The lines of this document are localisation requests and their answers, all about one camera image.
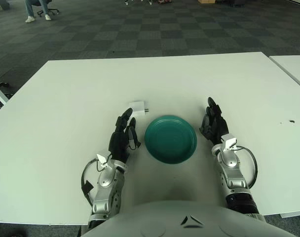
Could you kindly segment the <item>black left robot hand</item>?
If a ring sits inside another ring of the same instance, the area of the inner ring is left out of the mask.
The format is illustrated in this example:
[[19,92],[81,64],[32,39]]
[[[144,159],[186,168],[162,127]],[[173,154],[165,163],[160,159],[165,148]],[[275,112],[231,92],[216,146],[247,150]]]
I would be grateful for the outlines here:
[[129,157],[128,148],[135,150],[140,147],[136,133],[136,119],[131,118],[132,108],[128,108],[121,116],[117,118],[115,123],[115,131],[111,135],[109,143],[109,152],[112,159],[126,163]]

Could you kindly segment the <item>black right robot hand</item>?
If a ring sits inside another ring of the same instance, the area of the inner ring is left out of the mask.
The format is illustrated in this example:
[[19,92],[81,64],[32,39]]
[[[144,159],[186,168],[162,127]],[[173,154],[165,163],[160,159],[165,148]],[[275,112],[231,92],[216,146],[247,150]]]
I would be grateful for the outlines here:
[[211,97],[208,98],[208,107],[199,131],[213,145],[221,144],[221,137],[229,134],[227,123],[222,117],[222,111]]

